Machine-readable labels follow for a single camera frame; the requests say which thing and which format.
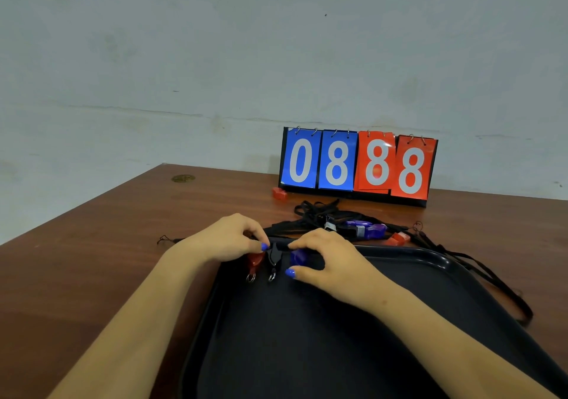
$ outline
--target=table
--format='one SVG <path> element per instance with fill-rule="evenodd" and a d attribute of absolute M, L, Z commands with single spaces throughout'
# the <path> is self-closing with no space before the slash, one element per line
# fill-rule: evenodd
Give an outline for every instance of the table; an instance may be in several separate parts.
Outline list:
<path fill-rule="evenodd" d="M 195 179 L 173 182 L 179 174 Z M 43 398 L 55 387 L 169 247 L 156 244 L 162 234 L 185 237 L 234 212 L 266 227 L 294 219 L 302 200 L 332 200 L 275 201 L 277 180 L 163 164 L 1 245 L 0 398 Z M 435 243 L 486 263 L 522 291 L 535 312 L 528 331 L 568 369 L 567 201 L 431 190 L 426 209 L 340 207 L 395 224 L 422 221 Z M 152 397 L 174 397 L 217 267 L 205 266 L 191 286 Z"/>

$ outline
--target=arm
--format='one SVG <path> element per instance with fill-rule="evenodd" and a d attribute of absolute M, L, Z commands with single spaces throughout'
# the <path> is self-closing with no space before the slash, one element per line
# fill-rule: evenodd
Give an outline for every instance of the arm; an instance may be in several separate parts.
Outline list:
<path fill-rule="evenodd" d="M 258 253 L 269 245 L 259 223 L 239 214 L 221 218 L 174 245 L 49 399 L 149 397 L 183 300 L 201 266 L 209 260 Z"/>
<path fill-rule="evenodd" d="M 286 274 L 380 319 L 452 399 L 556 398 L 381 274 L 337 233 L 314 230 L 288 246 L 318 251 L 325 268 L 293 266 Z"/>

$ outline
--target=hand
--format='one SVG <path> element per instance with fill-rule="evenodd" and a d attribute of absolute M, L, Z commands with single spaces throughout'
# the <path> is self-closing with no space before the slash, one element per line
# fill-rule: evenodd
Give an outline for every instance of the hand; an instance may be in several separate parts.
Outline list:
<path fill-rule="evenodd" d="M 371 312 L 375 301 L 385 296 L 383 293 L 397 287 L 336 232 L 313 230 L 288 247 L 291 250 L 316 250 L 323 256 L 325 268 L 317 271 L 305 266 L 291 266 L 286 274 L 365 311 Z"/>
<path fill-rule="evenodd" d="M 254 235 L 258 240 L 245 236 Z M 208 228 L 180 243 L 189 245 L 191 252 L 203 261 L 229 261 L 246 253 L 266 251 L 270 246 L 268 237 L 259 223 L 241 214 L 224 216 Z"/>

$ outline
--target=person's left hand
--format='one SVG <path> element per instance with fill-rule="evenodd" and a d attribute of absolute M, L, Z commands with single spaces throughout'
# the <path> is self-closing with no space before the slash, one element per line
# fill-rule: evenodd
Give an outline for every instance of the person's left hand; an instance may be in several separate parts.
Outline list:
<path fill-rule="evenodd" d="M 245 236 L 253 235 L 258 240 Z M 266 251 L 270 246 L 268 237 L 259 223 L 241 214 L 224 216 L 208 228 L 183 239 L 180 244 L 191 247 L 195 256 L 203 261 L 229 261 L 246 253 Z"/>

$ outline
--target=forearm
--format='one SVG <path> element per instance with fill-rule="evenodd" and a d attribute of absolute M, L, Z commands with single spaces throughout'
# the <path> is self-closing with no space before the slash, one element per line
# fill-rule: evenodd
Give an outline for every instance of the forearm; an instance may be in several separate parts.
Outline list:
<path fill-rule="evenodd" d="M 191 242 L 164 253 L 50 399 L 149 396 L 182 303 L 202 258 Z"/>
<path fill-rule="evenodd" d="M 452 399 L 555 398 L 548 390 L 391 283 L 368 304 Z"/>

